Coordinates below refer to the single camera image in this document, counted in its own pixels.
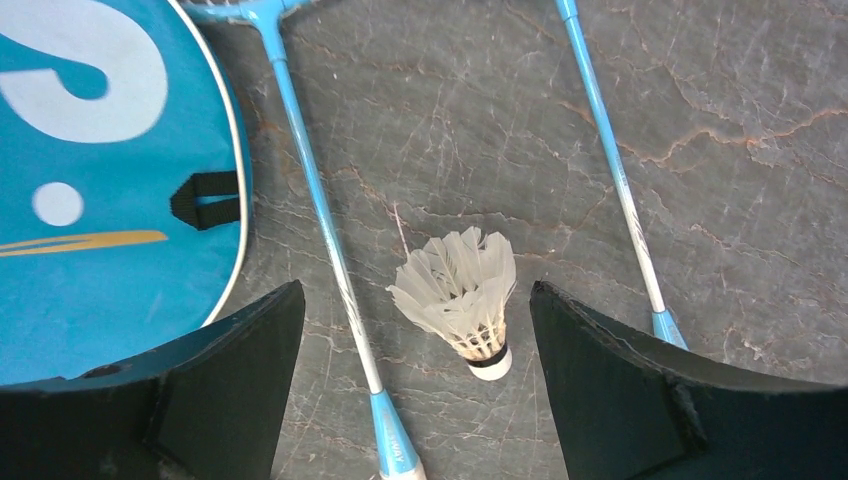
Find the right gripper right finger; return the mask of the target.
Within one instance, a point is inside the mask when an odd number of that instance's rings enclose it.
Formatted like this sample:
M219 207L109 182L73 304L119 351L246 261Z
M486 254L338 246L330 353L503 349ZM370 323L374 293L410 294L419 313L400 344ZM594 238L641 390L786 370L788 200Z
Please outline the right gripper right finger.
M720 363L537 281L529 300L572 479L843 479L847 390Z

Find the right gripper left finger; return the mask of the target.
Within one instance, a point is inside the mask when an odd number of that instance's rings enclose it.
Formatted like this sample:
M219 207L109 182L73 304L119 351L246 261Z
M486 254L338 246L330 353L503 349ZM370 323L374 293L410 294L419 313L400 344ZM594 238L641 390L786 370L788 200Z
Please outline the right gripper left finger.
M291 281L82 376L1 390L5 479L267 479L305 320Z

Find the shuttlecock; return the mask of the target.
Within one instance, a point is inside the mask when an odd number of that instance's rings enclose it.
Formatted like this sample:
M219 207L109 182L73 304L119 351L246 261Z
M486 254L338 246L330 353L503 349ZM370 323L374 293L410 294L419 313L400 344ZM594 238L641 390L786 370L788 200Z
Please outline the shuttlecock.
M471 226L410 251L387 291L408 320L444 340L474 376L496 381L513 362L505 308L516 283L511 242Z

